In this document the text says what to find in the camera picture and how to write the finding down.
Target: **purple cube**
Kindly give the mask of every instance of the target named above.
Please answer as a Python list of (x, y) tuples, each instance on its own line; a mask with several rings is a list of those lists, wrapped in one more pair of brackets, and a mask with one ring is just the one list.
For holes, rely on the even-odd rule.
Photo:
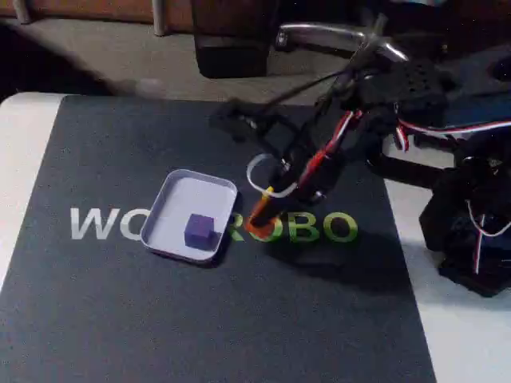
[(214, 234), (213, 218), (192, 214), (184, 229), (184, 243), (188, 247), (209, 250), (212, 246)]

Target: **table surface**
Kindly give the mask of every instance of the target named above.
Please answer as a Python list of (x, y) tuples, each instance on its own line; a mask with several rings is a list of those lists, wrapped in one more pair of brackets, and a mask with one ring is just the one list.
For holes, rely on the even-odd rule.
[[(0, 286), (64, 95), (21, 93), (0, 106)], [(391, 149), (391, 154), (400, 156)], [(407, 159), (449, 166), (449, 155), (412, 148)], [(505, 382), (511, 367), (511, 292), (481, 298), (438, 275), (418, 217), (430, 191), (386, 181), (434, 372), (445, 382)]]

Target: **dark gray mat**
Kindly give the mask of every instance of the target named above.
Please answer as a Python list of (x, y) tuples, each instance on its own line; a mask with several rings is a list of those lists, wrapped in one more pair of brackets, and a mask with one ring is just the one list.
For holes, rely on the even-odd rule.
[[(239, 229), (243, 241), (199, 268), (123, 235), (174, 168), (235, 182), (247, 217), (259, 196), (244, 169), (259, 150), (207, 127), (217, 106), (65, 99), (0, 295), (0, 381), (434, 381), (384, 184), (361, 163), (312, 212), (313, 242), (294, 243), (288, 223), (273, 243)], [(94, 225), (72, 239), (71, 208), (80, 225), (90, 209), (103, 223), (120, 212), (105, 239)], [(332, 212), (356, 221), (356, 240), (328, 238)]]

